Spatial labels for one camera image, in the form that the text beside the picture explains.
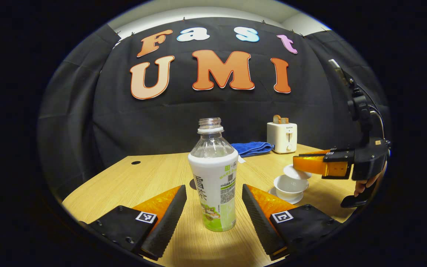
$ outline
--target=white wall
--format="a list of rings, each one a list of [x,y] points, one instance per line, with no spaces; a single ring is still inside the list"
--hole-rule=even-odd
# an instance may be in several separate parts
[[[285,20],[283,23],[283,28],[292,29],[296,33],[302,35],[308,35],[315,32],[322,32],[324,29],[330,30],[329,27],[318,22],[312,17],[309,17],[307,14],[298,13],[289,19]]]
[[[122,39],[125,39],[131,35],[131,32],[138,33],[165,23],[177,22],[182,20],[183,17],[185,17],[186,20],[196,17],[236,17],[239,19],[255,20],[257,22],[264,20],[267,24],[284,28],[279,22],[240,10],[227,9],[224,7],[185,7],[143,17],[142,19],[129,22],[113,30],[115,32],[121,31],[118,35]]]

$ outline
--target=bottle neck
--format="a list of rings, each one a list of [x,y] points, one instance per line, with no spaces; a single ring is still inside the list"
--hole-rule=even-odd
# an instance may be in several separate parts
[[[200,139],[211,139],[211,138],[220,138],[222,137],[221,132],[212,132],[212,133],[202,133],[200,134]]]

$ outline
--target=folded towel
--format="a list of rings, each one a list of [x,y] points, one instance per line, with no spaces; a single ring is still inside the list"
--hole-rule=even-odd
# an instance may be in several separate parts
[[[249,157],[265,154],[271,151],[272,147],[267,142],[249,142],[245,144],[237,143],[232,144],[240,156]]]

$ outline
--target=table surface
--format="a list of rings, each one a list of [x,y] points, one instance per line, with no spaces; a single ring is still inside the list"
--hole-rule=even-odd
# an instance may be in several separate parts
[[[188,153],[127,156],[91,178],[62,202],[76,218],[86,223],[98,219],[115,206],[133,207],[153,196],[184,184],[187,201],[163,257],[153,261],[164,266],[265,266],[271,261],[265,254],[242,200],[242,186],[269,191],[273,180],[292,164],[293,156],[319,149],[298,144],[290,154],[268,154],[247,157],[238,164],[235,208],[237,222],[226,232],[212,232],[202,223],[199,197],[189,186],[192,179]],[[339,222],[344,222],[355,208],[341,208],[345,196],[354,193],[355,182],[321,179],[313,174],[303,199],[295,205],[311,204]]]

